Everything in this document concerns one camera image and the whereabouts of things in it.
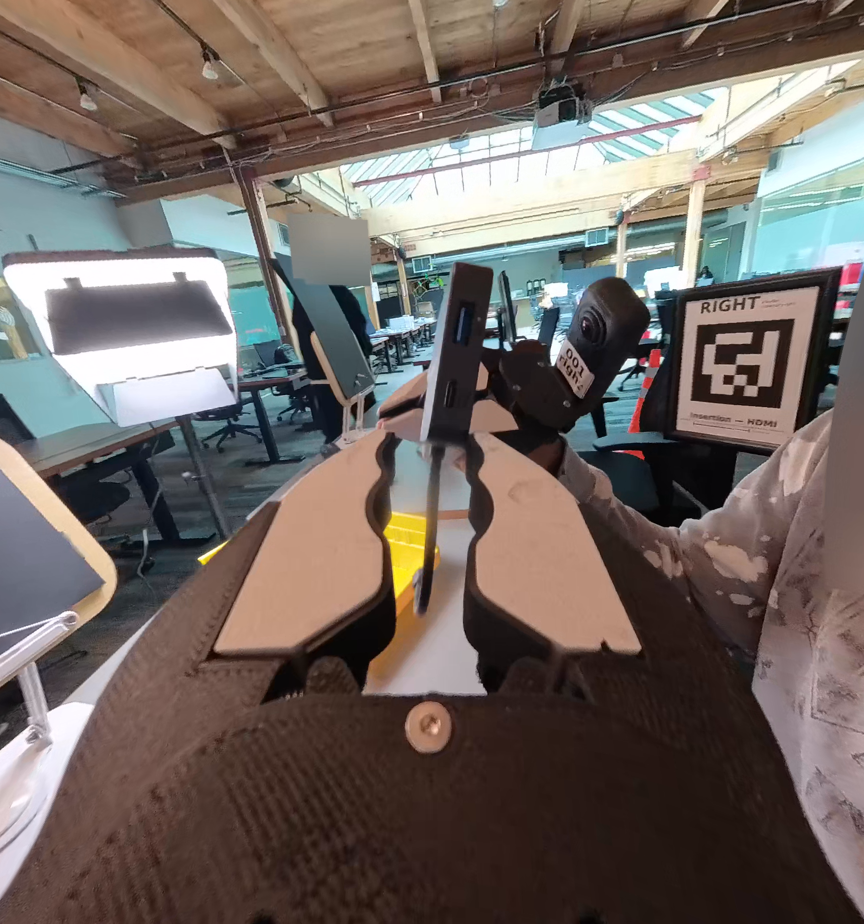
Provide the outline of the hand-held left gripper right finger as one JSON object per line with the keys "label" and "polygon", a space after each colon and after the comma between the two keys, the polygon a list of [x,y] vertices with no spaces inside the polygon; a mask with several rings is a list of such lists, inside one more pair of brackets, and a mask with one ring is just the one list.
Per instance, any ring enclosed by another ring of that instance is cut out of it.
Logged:
{"label": "hand-held left gripper right finger", "polygon": [[495,434],[466,447],[471,488],[463,629],[480,674],[642,644],[573,495]]}

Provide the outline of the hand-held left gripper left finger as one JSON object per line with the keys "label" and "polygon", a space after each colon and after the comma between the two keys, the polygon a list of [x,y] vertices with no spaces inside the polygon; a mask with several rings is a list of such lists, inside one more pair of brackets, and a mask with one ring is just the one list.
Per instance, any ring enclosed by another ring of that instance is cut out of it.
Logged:
{"label": "hand-held left gripper left finger", "polygon": [[277,657],[306,673],[325,657],[358,686],[393,640],[397,606],[384,529],[398,439],[366,433],[318,464],[277,502],[212,652]]}

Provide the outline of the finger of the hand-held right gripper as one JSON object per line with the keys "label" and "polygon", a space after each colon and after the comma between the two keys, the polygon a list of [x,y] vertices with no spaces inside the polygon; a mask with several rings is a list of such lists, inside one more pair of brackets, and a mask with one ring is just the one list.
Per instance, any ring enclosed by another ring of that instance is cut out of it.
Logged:
{"label": "finger of the hand-held right gripper", "polygon": [[473,403],[468,430],[470,435],[518,433],[519,431],[519,422],[513,413],[502,407],[495,399],[482,398]]}
{"label": "finger of the hand-held right gripper", "polygon": [[402,415],[412,410],[421,410],[425,402],[427,378],[427,372],[421,372],[406,382],[379,406],[379,415]]}

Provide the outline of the grey usb hub adapter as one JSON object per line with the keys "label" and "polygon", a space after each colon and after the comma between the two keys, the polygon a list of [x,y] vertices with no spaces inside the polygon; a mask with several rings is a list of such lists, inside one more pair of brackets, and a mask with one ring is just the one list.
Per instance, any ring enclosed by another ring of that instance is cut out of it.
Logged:
{"label": "grey usb hub adapter", "polygon": [[426,376],[423,443],[455,445],[470,431],[492,285],[488,267],[464,261],[451,267]]}

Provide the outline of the person's right forearm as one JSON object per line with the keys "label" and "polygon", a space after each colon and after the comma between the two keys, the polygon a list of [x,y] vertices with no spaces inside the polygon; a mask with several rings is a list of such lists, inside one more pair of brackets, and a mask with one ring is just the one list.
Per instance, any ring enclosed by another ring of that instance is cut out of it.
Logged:
{"label": "person's right forearm", "polygon": [[774,656],[792,634],[828,652],[833,593],[823,578],[828,411],[746,476],[726,501],[680,526],[660,526],[613,492],[610,478],[564,441],[558,479],[668,578],[725,640]]}

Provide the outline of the person's right hand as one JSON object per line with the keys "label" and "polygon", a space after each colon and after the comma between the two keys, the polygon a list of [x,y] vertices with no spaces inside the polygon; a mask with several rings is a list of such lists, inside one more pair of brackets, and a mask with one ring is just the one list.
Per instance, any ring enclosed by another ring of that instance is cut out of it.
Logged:
{"label": "person's right hand", "polygon": [[558,479],[565,467],[567,451],[567,441],[563,436],[559,435],[548,442],[537,445],[528,454],[528,457],[550,476]]}

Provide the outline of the black computer monitor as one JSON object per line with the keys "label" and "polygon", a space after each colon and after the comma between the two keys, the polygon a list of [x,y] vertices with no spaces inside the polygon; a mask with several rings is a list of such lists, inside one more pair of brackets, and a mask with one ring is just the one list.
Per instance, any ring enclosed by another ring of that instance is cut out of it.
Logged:
{"label": "black computer monitor", "polygon": [[516,308],[505,270],[499,272],[496,284],[498,292],[496,324],[500,348],[511,347],[517,340]]}

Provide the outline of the yellow plastic bin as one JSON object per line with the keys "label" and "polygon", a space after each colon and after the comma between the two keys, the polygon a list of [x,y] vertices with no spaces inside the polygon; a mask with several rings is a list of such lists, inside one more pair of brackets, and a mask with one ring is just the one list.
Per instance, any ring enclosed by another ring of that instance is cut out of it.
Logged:
{"label": "yellow plastic bin", "polygon": [[384,600],[391,566],[394,612],[413,599],[423,563],[425,520],[392,515],[382,536],[365,512],[305,514],[287,500],[275,507],[253,563],[230,608],[225,649],[288,649]]}

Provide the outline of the black board with wooden edge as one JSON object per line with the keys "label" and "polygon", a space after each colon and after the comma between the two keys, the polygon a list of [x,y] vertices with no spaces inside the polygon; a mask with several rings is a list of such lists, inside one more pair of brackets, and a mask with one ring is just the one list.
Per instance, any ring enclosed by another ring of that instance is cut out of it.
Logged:
{"label": "black board with wooden edge", "polygon": [[111,557],[0,439],[0,655],[59,616],[76,614],[81,627],[117,585]]}
{"label": "black board with wooden edge", "polygon": [[343,310],[326,283],[310,283],[293,275],[288,255],[274,258],[277,276],[302,306],[313,327],[314,351],[324,370],[323,379],[344,408],[357,404],[371,391],[375,378]]}

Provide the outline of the orange traffic cone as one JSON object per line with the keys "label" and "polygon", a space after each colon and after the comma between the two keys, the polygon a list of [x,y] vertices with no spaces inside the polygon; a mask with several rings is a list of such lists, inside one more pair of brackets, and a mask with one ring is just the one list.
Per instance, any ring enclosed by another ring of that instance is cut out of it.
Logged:
{"label": "orange traffic cone", "polygon": [[664,361],[661,348],[653,348],[644,368],[644,378],[627,433],[659,433],[664,421],[665,384],[656,385]]}

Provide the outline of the black office chair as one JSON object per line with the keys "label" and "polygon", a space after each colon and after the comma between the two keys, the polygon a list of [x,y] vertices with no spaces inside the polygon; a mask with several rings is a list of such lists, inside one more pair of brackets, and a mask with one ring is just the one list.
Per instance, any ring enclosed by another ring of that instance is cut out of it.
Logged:
{"label": "black office chair", "polygon": [[221,425],[218,430],[203,433],[198,437],[203,449],[207,450],[213,445],[218,453],[222,453],[223,444],[228,439],[235,439],[239,435],[249,436],[259,445],[263,445],[264,441],[259,427],[255,423],[252,425],[242,423],[241,418],[244,414],[245,402],[243,399],[229,406],[195,413],[193,415],[193,422],[195,423],[218,423]]}
{"label": "black office chair", "polygon": [[661,432],[601,437],[582,458],[609,477],[620,501],[657,525],[678,526],[725,502],[735,484],[738,449],[676,435],[669,421],[671,364],[663,352],[655,381],[665,384]]}

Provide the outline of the black framed marker sign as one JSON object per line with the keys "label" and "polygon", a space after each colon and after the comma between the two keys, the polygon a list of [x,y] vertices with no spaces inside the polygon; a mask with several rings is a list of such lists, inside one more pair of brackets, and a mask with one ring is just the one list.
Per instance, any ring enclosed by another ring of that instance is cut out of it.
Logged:
{"label": "black framed marker sign", "polygon": [[767,455],[816,414],[842,268],[680,292],[663,434]]}

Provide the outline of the wooden office desk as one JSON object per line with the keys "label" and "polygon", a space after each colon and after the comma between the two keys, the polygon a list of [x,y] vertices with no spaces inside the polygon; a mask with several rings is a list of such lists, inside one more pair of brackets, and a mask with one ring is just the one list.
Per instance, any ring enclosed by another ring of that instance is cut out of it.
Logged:
{"label": "wooden office desk", "polygon": [[151,462],[175,445],[177,422],[127,428],[92,424],[25,441],[18,451],[83,524],[108,519],[130,498],[135,484],[159,534],[154,547],[199,547],[213,535],[180,531]]}

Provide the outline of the ceiling projector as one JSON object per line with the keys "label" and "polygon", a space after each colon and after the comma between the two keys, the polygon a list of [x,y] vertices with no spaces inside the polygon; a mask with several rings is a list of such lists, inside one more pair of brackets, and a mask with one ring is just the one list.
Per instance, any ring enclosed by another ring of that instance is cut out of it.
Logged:
{"label": "ceiling projector", "polygon": [[532,152],[577,145],[589,136],[594,104],[581,84],[560,83],[542,89],[534,104]]}

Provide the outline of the led panel light on stand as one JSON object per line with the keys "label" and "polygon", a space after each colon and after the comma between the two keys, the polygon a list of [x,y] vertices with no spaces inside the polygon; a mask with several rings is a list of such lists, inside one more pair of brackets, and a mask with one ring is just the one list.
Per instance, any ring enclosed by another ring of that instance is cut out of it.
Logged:
{"label": "led panel light on stand", "polygon": [[120,428],[174,420],[217,534],[230,537],[195,416],[234,406],[238,343],[210,248],[9,253],[2,275],[67,375]]}

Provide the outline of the person's patterned sweatshirt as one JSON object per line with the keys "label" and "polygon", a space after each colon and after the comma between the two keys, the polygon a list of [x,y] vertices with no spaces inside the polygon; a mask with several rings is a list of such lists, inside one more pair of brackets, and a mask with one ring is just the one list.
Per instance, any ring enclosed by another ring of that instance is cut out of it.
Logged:
{"label": "person's patterned sweatshirt", "polygon": [[864,916],[864,595],[774,586],[752,690],[805,815]]}

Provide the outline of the white board stand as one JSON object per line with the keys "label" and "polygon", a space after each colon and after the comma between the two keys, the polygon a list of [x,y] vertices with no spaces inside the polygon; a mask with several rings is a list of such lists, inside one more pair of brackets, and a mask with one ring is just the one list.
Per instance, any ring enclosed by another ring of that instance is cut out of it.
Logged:
{"label": "white board stand", "polygon": [[50,709],[38,671],[38,659],[81,626],[81,608],[0,630],[0,689],[15,682],[25,707],[23,733],[0,756],[0,853],[43,810],[54,778],[53,753],[71,752],[94,709],[76,700]]}

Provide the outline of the wall poster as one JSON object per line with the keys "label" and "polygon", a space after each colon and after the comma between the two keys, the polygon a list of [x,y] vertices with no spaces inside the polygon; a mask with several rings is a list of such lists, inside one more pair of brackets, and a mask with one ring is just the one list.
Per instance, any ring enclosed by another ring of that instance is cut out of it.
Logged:
{"label": "wall poster", "polygon": [[22,306],[0,277],[0,361],[34,360],[43,350]]}

